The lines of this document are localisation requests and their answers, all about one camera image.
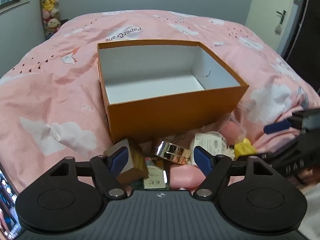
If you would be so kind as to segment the white pouch with label card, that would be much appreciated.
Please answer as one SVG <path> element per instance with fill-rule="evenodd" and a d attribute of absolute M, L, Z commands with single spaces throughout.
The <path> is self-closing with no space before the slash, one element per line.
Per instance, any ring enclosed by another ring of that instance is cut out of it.
<path fill-rule="evenodd" d="M 234 150 L 228 147 L 226 139 L 218 132 L 196 133 L 194 135 L 189 145 L 191 156 L 188 164 L 196 165 L 193 154 L 196 146 L 201 146 L 211 155 L 223 154 L 233 160 L 235 159 Z"/>

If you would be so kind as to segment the gold square box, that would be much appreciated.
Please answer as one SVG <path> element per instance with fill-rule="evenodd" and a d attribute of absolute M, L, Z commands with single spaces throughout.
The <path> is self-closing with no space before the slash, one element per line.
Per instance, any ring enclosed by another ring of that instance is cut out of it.
<path fill-rule="evenodd" d="M 125 146 L 129 151 L 129 157 L 123 170 L 117 176 L 117 180 L 121 185 L 129 185 L 133 181 L 147 178 L 148 169 L 145 163 L 142 148 L 133 140 L 126 138 L 104 151 L 103 155 L 111 156 L 116 150 Z"/>

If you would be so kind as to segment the green glass bottle with label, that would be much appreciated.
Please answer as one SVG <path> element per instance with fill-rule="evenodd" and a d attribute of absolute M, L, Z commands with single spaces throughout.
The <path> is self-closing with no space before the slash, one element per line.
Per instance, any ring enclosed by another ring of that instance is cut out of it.
<path fill-rule="evenodd" d="M 168 185 L 167 173 L 161 159 L 146 157 L 148 177 L 143 180 L 145 190 L 166 189 Z"/>

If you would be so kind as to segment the orange cardboard box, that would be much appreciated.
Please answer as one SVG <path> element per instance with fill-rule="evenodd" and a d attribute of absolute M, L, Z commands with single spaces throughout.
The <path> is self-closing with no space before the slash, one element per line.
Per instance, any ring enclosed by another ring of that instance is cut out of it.
<path fill-rule="evenodd" d="M 127 40 L 97 45 L 113 143 L 144 143 L 215 122 L 248 84 L 201 42 Z"/>

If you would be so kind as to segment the pink plastic bottle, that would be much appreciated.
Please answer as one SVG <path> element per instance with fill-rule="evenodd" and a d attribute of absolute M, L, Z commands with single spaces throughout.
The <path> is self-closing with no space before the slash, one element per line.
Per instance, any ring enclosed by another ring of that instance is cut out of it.
<path fill-rule="evenodd" d="M 195 189 L 204 180 L 205 175 L 194 165 L 172 165 L 169 173 L 169 185 L 172 189 Z"/>

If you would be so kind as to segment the pink cloud-print bedspread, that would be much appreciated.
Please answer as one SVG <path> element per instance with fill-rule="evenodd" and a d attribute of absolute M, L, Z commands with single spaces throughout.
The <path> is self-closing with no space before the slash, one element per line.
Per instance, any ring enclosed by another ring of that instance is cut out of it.
<path fill-rule="evenodd" d="M 135 39 L 199 41 L 232 67 L 249 85 L 233 116 L 260 152 L 297 134 L 265 135 L 265 125 L 319 107 L 316 91 L 241 24 L 160 10 L 82 15 L 1 78 L 1 165 L 17 191 L 66 156 L 87 161 L 111 146 L 97 45 Z"/>

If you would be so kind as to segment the plush toy hanging column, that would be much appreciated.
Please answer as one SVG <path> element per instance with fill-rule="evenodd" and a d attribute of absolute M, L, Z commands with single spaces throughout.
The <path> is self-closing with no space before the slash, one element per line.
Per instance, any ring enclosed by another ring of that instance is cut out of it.
<path fill-rule="evenodd" d="M 40 0 L 44 37 L 51 38 L 61 27 L 59 0 Z"/>

